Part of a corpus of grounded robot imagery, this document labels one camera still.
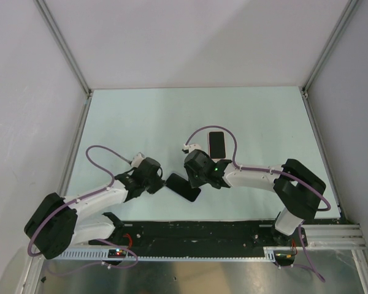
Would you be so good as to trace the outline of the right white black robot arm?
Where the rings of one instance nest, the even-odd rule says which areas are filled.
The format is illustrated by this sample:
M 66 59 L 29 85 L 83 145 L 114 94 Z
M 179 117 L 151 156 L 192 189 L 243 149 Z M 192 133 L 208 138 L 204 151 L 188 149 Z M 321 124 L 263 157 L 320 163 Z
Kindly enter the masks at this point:
M 323 197 L 326 184 L 296 159 L 288 159 L 274 167 L 243 167 L 232 160 L 214 161 L 199 149 L 190 152 L 183 164 L 191 187 L 209 184 L 216 189 L 250 187 L 277 194 L 284 205 L 273 224 L 271 238 L 275 244 L 286 245 L 293 238 L 296 228 L 304 221 L 314 219 L 320 211 L 320 202 L 329 203 Z

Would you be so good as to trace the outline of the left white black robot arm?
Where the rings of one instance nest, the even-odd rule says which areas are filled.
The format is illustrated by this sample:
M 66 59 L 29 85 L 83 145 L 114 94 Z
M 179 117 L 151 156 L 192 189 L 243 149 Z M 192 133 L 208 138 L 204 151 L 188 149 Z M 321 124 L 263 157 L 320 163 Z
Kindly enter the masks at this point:
M 121 221 L 108 208 L 133 200 L 143 192 L 154 194 L 164 181 L 159 162 L 138 154 L 131 169 L 84 196 L 47 195 L 24 227 L 24 232 L 47 259 L 61 255 L 68 247 L 106 240 L 118 244 L 124 236 Z

